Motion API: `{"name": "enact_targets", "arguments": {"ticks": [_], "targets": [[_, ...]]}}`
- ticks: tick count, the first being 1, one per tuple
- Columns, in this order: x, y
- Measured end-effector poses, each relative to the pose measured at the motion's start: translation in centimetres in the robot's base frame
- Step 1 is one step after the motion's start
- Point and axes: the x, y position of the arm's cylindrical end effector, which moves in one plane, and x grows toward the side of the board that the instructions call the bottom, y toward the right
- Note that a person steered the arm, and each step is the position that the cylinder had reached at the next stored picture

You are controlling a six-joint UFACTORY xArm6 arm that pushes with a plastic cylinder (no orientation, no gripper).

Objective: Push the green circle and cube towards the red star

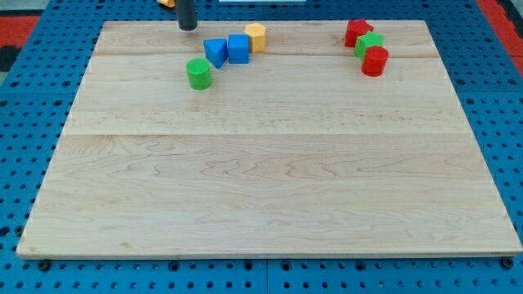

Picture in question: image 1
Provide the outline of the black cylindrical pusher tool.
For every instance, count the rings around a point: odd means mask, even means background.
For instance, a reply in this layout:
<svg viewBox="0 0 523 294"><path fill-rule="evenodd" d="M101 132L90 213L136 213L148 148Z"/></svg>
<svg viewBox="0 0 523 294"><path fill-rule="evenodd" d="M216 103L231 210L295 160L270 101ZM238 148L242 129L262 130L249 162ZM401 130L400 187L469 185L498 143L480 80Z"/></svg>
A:
<svg viewBox="0 0 523 294"><path fill-rule="evenodd" d="M192 31L198 26L194 0L176 0L177 22L181 30Z"/></svg>

